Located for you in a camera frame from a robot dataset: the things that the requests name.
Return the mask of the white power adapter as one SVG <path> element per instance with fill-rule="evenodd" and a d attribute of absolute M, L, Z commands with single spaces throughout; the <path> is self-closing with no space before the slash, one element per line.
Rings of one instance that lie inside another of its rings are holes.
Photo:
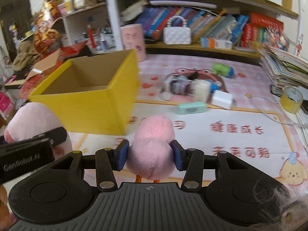
<path fill-rule="evenodd" d="M 233 95 L 220 90 L 215 90 L 211 98 L 211 103 L 214 106 L 230 110 L 233 105 Z"/>

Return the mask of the yellow tape roll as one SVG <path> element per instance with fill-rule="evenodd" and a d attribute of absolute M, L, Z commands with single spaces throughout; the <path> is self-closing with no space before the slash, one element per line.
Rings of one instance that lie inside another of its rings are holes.
<path fill-rule="evenodd" d="M 297 88 L 286 86 L 282 91 L 279 103 L 288 113 L 296 114 L 303 103 L 303 95 Z"/>

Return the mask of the pink round plush toy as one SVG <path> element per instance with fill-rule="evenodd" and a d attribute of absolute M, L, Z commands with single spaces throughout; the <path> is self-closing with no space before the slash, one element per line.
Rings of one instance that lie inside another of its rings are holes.
<path fill-rule="evenodd" d="M 158 183 L 174 172 L 174 153 L 170 146 L 174 139 L 173 123 L 169 118 L 154 115 L 142 120 L 126 161 L 127 169 L 136 175 L 136 183 L 142 179 Z"/>

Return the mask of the yellow cardboard box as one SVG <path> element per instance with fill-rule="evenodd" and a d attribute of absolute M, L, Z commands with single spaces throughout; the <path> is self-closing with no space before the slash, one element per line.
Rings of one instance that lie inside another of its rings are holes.
<path fill-rule="evenodd" d="M 140 81 L 135 50 L 69 59 L 29 95 L 71 132 L 123 135 Z"/>

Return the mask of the pink cartoon desk mat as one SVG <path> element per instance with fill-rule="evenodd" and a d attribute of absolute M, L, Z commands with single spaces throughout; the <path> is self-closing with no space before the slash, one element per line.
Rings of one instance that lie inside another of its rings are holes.
<path fill-rule="evenodd" d="M 202 113 L 178 114 L 177 106 L 190 103 L 188 96 L 176 95 L 164 101 L 159 94 L 164 79 L 173 73 L 198 72 L 213 78 L 215 59 L 149 55 L 139 64 L 141 88 L 128 121 L 126 135 L 70 134 L 73 147 L 85 154 L 101 148 L 115 148 L 123 139 L 134 142 L 141 121 L 163 115 L 173 122 L 175 137 L 184 148 L 197 148 L 208 155 L 227 151 L 264 173 L 278 179 L 294 194 L 307 193 L 307 146 L 299 131 L 287 125 L 277 99 L 270 93 L 270 80 L 259 67 L 224 60 L 235 77 L 217 77 L 216 82 L 233 95 L 230 110 L 207 103 Z"/>

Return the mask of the purple toy camera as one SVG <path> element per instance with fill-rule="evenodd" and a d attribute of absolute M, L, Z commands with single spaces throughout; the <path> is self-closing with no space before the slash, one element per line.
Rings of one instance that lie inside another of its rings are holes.
<path fill-rule="evenodd" d="M 168 75 L 160 91 L 160 98 L 171 101 L 176 95 L 191 96 L 193 94 L 193 82 L 183 75 Z"/>

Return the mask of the green alien toy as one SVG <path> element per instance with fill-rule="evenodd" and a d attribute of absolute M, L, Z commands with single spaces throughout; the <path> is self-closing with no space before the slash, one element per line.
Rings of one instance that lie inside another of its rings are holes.
<path fill-rule="evenodd" d="M 227 78 L 232 78 L 234 76 L 234 69 L 222 63 L 215 63 L 213 64 L 212 73 Z"/>

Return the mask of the pink pig plush toy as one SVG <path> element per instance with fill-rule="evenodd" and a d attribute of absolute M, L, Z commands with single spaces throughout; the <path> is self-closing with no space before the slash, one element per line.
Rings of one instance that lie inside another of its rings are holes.
<path fill-rule="evenodd" d="M 33 139 L 32 137 L 64 127 L 59 118 L 44 104 L 31 102 L 21 107 L 4 131 L 7 143 L 14 143 Z M 52 147 L 55 160 L 72 152 L 72 143 L 69 135 L 64 143 Z"/>

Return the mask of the red gold foil decoration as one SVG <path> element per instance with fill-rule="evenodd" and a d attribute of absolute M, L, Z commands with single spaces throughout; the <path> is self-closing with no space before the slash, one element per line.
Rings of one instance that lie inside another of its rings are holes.
<path fill-rule="evenodd" d="M 34 33 L 34 48 L 39 54 L 44 54 L 59 38 L 59 32 L 53 25 L 60 19 L 57 0 L 44 0 L 39 11 Z"/>

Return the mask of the blue plastic packet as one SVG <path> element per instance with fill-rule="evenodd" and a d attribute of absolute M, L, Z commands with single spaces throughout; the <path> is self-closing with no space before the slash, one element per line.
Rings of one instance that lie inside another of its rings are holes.
<path fill-rule="evenodd" d="M 213 81 L 209 80 L 210 82 L 210 93 L 214 93 L 216 90 L 220 90 L 220 86 L 216 85 Z"/>

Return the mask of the white eraser block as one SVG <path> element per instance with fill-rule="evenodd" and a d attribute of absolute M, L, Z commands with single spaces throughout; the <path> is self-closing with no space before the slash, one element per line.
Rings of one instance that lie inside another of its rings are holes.
<path fill-rule="evenodd" d="M 211 83 L 206 80 L 194 81 L 194 101 L 206 103 L 210 94 Z"/>

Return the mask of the wooden bookshelf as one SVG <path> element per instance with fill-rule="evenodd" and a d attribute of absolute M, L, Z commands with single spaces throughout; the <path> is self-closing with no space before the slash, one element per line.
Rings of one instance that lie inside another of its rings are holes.
<path fill-rule="evenodd" d="M 117 50 L 124 50 L 120 27 L 142 25 L 147 54 L 210 56 L 226 59 L 260 58 L 258 49 L 266 29 L 284 32 L 282 17 L 299 20 L 292 0 L 276 4 L 269 0 L 106 0 L 109 21 Z M 190 45 L 166 45 L 163 29 L 174 15 L 186 19 L 191 29 Z M 232 49 L 210 49 L 201 38 L 225 39 Z"/>

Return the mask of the mint green small box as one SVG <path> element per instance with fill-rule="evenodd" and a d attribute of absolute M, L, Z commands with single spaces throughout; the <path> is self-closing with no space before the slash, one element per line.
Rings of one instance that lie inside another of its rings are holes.
<path fill-rule="evenodd" d="M 207 105 L 204 102 L 183 103 L 177 106 L 177 113 L 181 115 L 202 113 L 206 108 Z"/>

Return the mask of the pink cylindrical container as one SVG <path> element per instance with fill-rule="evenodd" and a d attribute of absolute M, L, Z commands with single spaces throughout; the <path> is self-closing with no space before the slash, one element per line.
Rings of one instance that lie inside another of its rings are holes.
<path fill-rule="evenodd" d="M 128 24 L 120 27 L 124 49 L 135 49 L 139 62 L 146 59 L 146 48 L 142 25 Z"/>

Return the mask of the white quilted pearl handbag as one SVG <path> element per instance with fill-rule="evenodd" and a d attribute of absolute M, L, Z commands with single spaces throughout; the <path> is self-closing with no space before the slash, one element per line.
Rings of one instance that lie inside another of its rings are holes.
<path fill-rule="evenodd" d="M 181 27 L 173 27 L 174 19 L 182 21 Z M 180 15 L 174 15 L 167 21 L 163 29 L 163 41 L 166 45 L 190 45 L 192 42 L 191 29 L 187 26 L 186 19 Z"/>

